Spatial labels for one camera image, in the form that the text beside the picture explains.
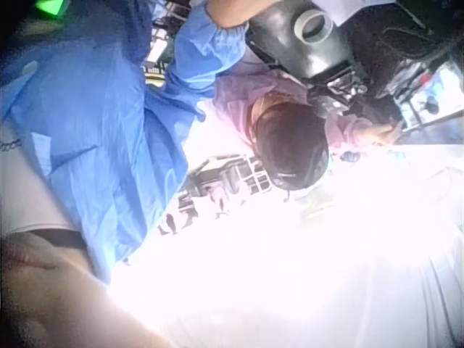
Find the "blue sleeve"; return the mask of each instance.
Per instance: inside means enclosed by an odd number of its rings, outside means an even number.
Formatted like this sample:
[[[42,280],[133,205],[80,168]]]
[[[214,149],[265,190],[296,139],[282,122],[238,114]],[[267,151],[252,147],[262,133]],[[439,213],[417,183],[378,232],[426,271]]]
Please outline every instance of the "blue sleeve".
[[[195,120],[203,121],[198,102],[214,97],[216,75],[236,64],[245,52],[247,25],[219,28],[206,6],[192,10],[175,40],[175,59],[161,89],[147,86],[145,106],[181,147]]]

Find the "fabric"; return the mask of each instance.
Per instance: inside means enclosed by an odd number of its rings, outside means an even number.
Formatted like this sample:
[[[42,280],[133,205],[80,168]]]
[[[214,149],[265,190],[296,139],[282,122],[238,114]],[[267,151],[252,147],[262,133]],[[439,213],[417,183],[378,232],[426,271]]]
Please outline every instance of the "fabric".
[[[196,105],[214,96],[215,76],[243,56],[247,27],[220,29],[196,8],[178,33],[166,84],[156,89],[145,86],[140,68],[152,29],[147,1],[73,1],[64,21],[56,35],[11,49],[0,69],[1,118],[12,121],[109,282],[114,264],[155,231],[181,187],[181,144],[204,119]],[[36,71],[15,83],[32,61]]]
[[[249,108],[259,98],[273,91],[290,94],[299,103],[307,103],[307,89],[304,86],[289,74],[269,70],[249,49],[243,60],[216,80],[215,88],[214,100],[202,103],[201,108],[207,115],[218,117],[235,130],[248,146],[252,142],[247,135],[247,115]],[[371,121],[354,115],[341,117],[334,114],[328,117],[326,136],[331,152],[338,154],[363,146],[353,133],[371,125]]]
[[[0,129],[0,141],[10,144],[16,140],[17,136],[10,124],[3,123]],[[53,193],[36,175],[21,146],[0,152],[0,164],[2,236],[44,228],[77,230]]]

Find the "skin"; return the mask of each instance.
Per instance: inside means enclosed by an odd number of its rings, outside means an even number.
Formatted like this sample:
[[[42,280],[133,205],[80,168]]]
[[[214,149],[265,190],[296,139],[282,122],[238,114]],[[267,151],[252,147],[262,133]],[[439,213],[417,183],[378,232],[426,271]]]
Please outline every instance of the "skin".
[[[220,27],[231,28],[276,2],[210,0],[207,11]],[[88,255],[30,233],[1,240],[0,311],[0,347],[172,347],[107,296]],[[6,327],[13,342],[4,341]]]

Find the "green light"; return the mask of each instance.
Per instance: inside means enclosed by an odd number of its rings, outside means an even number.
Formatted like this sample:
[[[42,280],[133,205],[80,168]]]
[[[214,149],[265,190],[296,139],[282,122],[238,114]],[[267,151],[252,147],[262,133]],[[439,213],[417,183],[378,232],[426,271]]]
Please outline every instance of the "green light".
[[[50,15],[57,16],[65,0],[38,0],[36,7]]]

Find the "bright light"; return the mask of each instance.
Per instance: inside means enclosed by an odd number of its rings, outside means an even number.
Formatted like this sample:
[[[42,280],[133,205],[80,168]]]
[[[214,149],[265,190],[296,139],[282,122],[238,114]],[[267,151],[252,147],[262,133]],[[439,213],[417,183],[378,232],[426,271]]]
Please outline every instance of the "bright light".
[[[225,326],[231,312],[303,323],[347,289],[364,289],[371,269],[420,272],[455,240],[405,161],[378,154],[329,184],[332,208],[302,226],[271,192],[233,217],[153,239],[137,265],[117,272],[111,295],[152,328],[205,316],[196,325]]]
[[[148,57],[146,58],[147,62],[156,63],[158,59],[161,57],[161,54],[167,47],[167,41],[157,38],[157,40],[153,43],[152,50],[150,51]]]

